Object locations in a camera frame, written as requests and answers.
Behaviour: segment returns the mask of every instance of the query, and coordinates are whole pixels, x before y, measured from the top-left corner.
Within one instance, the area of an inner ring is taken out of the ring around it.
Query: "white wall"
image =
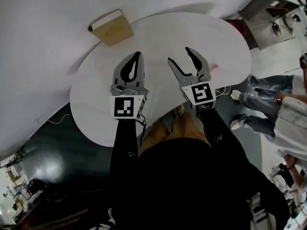
[[[98,40],[98,16],[121,8],[130,22],[187,4],[221,17],[250,0],[0,0],[0,155],[19,147],[69,101],[71,80]]]

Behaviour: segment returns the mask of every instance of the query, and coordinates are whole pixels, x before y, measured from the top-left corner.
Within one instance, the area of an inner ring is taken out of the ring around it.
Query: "desk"
[[[109,114],[109,92],[114,68],[127,55],[144,56],[145,88],[149,90],[142,114],[147,125],[184,103],[171,68],[170,57],[186,73],[196,74],[185,47],[202,54],[213,66],[215,89],[241,83],[250,73],[251,59],[243,36],[227,22],[196,13],[166,13],[131,24],[134,36],[107,47],[99,44],[78,69],[71,87],[71,112],[78,128],[93,142],[112,147],[117,120]],[[137,124],[137,135],[142,126]]]

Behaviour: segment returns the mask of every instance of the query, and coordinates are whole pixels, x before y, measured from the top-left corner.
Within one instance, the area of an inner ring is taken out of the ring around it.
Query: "shoe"
[[[235,101],[238,101],[239,98],[240,98],[240,94],[241,94],[241,92],[240,92],[239,90],[232,90],[230,96],[231,96],[231,98],[233,98]]]
[[[183,105],[179,105],[176,108],[173,109],[174,115],[175,115],[175,119],[181,117],[184,113],[184,107]]]
[[[239,128],[240,128],[239,119],[236,119],[236,120],[231,122],[231,124],[230,124],[231,130],[235,130],[235,129],[239,129]]]

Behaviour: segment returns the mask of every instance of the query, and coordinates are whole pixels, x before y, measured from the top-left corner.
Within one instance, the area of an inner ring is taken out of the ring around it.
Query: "leg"
[[[140,155],[150,147],[166,140],[168,135],[169,132],[165,125],[160,122],[155,122],[141,145]]]
[[[268,116],[273,123],[276,122],[277,114],[281,105],[273,99],[262,99],[248,94],[240,94],[239,101],[245,107],[259,111]]]
[[[293,77],[293,75],[276,75],[258,79],[252,75],[250,83],[255,88],[292,94]]]
[[[268,118],[242,115],[239,118],[239,125],[243,128],[249,127],[255,133],[263,134],[270,142],[273,142],[275,138],[275,124]]]
[[[172,124],[172,133],[167,137],[167,139],[182,137],[199,139],[208,143],[205,133],[199,129],[194,116],[190,113],[184,113],[182,116],[174,120]]]

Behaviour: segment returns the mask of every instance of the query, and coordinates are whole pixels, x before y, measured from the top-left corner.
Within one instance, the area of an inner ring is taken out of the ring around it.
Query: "jeans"
[[[281,105],[273,99],[263,99],[260,97],[240,94],[239,101],[245,107],[262,112],[267,118],[257,116],[242,115],[239,118],[239,125],[243,128],[249,127],[255,133],[263,134],[270,142],[275,138],[274,127]]]
[[[261,89],[259,97],[273,98],[280,92],[292,94],[293,77],[294,75],[275,75],[258,79],[252,75],[249,81],[252,87]]]

